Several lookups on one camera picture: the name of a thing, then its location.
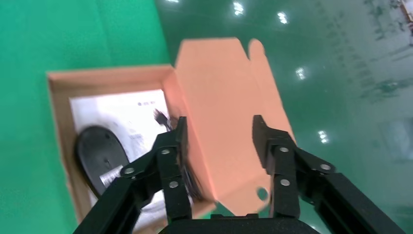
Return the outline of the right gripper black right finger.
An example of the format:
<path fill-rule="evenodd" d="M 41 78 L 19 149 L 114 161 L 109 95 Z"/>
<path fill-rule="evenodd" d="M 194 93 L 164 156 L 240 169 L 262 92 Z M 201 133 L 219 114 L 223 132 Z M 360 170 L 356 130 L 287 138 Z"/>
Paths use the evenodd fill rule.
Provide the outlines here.
<path fill-rule="evenodd" d="M 314 206 L 333 234 L 401 234 L 403 230 L 333 164 L 299 148 L 288 132 L 252 121 L 252 139 L 272 178 L 270 215 L 298 220 L 299 200 Z"/>

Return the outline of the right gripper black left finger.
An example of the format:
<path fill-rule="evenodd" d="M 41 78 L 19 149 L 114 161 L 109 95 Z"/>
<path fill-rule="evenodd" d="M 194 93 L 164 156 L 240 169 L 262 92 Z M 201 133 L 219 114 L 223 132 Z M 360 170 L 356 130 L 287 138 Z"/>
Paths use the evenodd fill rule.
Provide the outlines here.
<path fill-rule="evenodd" d="M 159 134 L 152 149 L 123 168 L 75 229 L 76 234 L 131 234 L 156 192 L 164 193 L 169 223 L 192 219 L 178 158 L 187 154 L 187 118 Z"/>

